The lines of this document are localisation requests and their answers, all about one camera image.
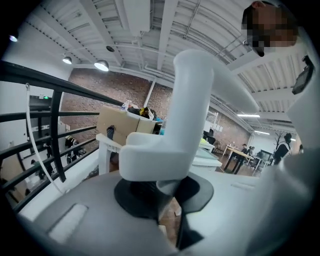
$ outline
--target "ceiling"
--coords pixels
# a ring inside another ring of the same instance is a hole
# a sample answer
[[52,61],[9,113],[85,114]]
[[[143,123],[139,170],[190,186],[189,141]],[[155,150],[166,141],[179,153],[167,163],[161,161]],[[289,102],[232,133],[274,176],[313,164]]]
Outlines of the ceiling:
[[[295,129],[286,112],[305,64],[297,43],[281,52],[256,55],[242,45],[243,10],[250,0],[45,0],[25,21],[72,57],[75,68],[106,60],[110,70],[173,87],[173,58],[200,49],[219,58],[252,94],[257,119],[240,119],[237,109],[211,96],[210,106],[248,131]],[[115,50],[110,52],[106,46]]]

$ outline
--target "brick wall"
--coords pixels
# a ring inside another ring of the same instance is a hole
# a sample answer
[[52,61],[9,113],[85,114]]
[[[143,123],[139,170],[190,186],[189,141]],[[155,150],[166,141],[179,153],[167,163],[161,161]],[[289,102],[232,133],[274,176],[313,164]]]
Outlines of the brick wall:
[[[213,123],[214,118],[210,115],[207,119],[209,122]],[[250,133],[247,132],[244,128],[238,125],[236,122],[231,120],[229,117],[225,116],[218,112],[217,124],[222,126],[222,131],[213,130],[213,137],[216,139],[214,145],[216,146],[217,142],[221,143],[221,148],[224,150],[226,145],[235,142],[235,145],[241,149],[241,145],[246,143],[248,144]]]
[[[111,71],[104,73],[90,68],[73,69],[69,81],[121,102],[131,100],[138,107],[142,107],[145,103],[151,85],[149,81],[132,75]],[[172,91],[171,88],[156,83],[150,96],[148,107],[155,110],[157,116],[162,119],[167,116]],[[62,99],[61,110],[99,112],[102,105],[108,104],[65,93]],[[250,134],[246,130],[223,114],[219,114],[219,118],[219,125],[223,126],[223,131],[214,130],[214,137],[221,142],[223,147],[231,142],[236,142],[238,146],[248,142]],[[70,125],[70,128],[73,130],[96,125],[98,116],[62,116],[61,120]],[[74,137],[79,142],[83,142],[96,136],[97,132],[97,130],[89,130],[75,134]],[[88,144],[85,148],[92,150],[97,145],[98,143],[95,141]]]

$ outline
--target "cardboard box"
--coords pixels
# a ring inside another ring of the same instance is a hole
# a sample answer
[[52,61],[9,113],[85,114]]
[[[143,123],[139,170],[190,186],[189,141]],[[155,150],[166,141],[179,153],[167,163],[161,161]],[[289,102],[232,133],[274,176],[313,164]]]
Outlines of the cardboard box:
[[107,128],[114,126],[113,140],[123,146],[126,144],[126,139],[130,133],[151,134],[155,124],[155,121],[142,116],[109,106],[102,106],[96,128],[101,134],[107,135]]

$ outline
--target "white cable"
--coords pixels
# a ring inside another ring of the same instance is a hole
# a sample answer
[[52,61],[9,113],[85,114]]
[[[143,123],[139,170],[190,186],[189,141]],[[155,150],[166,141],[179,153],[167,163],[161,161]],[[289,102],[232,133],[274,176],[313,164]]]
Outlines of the white cable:
[[54,187],[61,193],[63,194],[63,192],[58,188],[57,184],[54,182],[54,180],[51,178],[51,176],[49,175],[44,163],[41,160],[41,157],[39,155],[39,151],[37,149],[36,146],[36,142],[35,142],[35,138],[34,138],[34,134],[32,132],[32,127],[31,127],[31,119],[30,119],[30,84],[26,83],[25,84],[26,87],[26,123],[28,126],[28,130],[29,130],[29,137],[33,146],[33,150],[34,153],[36,155],[36,158],[38,159],[38,162],[40,163],[42,170],[44,171],[45,175],[47,176],[47,178],[49,179],[49,181],[52,183],[52,185],[54,185]]

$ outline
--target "black railing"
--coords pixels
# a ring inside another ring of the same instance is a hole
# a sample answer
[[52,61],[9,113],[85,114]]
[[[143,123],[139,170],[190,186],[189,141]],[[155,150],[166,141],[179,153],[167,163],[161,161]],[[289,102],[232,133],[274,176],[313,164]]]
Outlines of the black railing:
[[[36,87],[42,87],[42,88],[48,88],[53,90],[53,96],[51,101],[51,108],[50,111],[31,111],[30,117],[31,118],[44,118],[44,117],[51,117],[50,118],[50,135],[41,137],[35,140],[36,145],[41,145],[44,142],[49,142],[51,144],[52,149],[52,155],[51,157],[45,159],[43,161],[44,165],[51,164],[54,162],[55,168],[57,173],[52,176],[52,179],[55,180],[56,178],[60,178],[62,182],[66,180],[65,172],[76,165],[79,161],[84,159],[85,157],[92,154],[94,151],[98,149],[95,148],[94,150],[87,152],[86,154],[82,155],[75,161],[71,162],[67,166],[63,167],[61,162],[61,157],[65,156],[66,154],[78,150],[81,147],[83,147],[86,144],[89,144],[96,140],[96,138],[88,139],[82,143],[79,143],[78,145],[75,145],[73,147],[70,147],[66,150],[62,150],[60,152],[59,150],[59,143],[58,139],[73,135],[85,131],[89,131],[92,129],[95,129],[96,126],[89,126],[84,128],[78,128],[74,130],[70,130],[64,133],[58,133],[58,117],[62,116],[87,116],[87,115],[99,115],[99,112],[80,112],[80,111],[60,111],[60,101],[62,97],[62,93],[69,93],[74,94],[94,100],[98,100],[105,103],[110,103],[116,106],[122,106],[122,102],[115,100],[113,98],[107,97],[105,95],[102,95],[100,93],[97,93],[95,91],[86,89],[84,87],[81,87],[79,85],[76,85],[74,83],[56,78],[54,76],[24,67],[20,65],[16,65],[10,62],[6,61],[0,61],[0,81],[5,82],[12,82],[12,83],[18,83],[25,85],[26,83],[30,84],[31,86]],[[0,123],[2,122],[9,122],[9,121],[15,121],[15,120],[23,120],[26,119],[26,113],[20,112],[20,113],[6,113],[6,114],[0,114]],[[28,150],[32,148],[31,142],[25,142],[20,145],[16,145],[13,147],[10,147],[8,149],[0,151],[0,162],[8,158],[10,156],[13,156],[15,154],[19,154],[22,151]],[[30,175],[34,174],[36,171],[40,170],[40,165],[35,165],[27,170],[24,170],[22,173],[14,177],[13,179],[7,181],[3,186],[2,189],[5,193],[7,193],[9,190],[13,189],[17,184],[22,182],[25,178],[29,177]],[[30,202],[36,195],[38,195],[46,186],[50,184],[49,180],[45,180],[43,183],[41,183],[38,187],[36,187],[33,191],[31,191],[28,195],[26,195],[14,208],[13,210],[18,212],[20,211],[28,202]]]

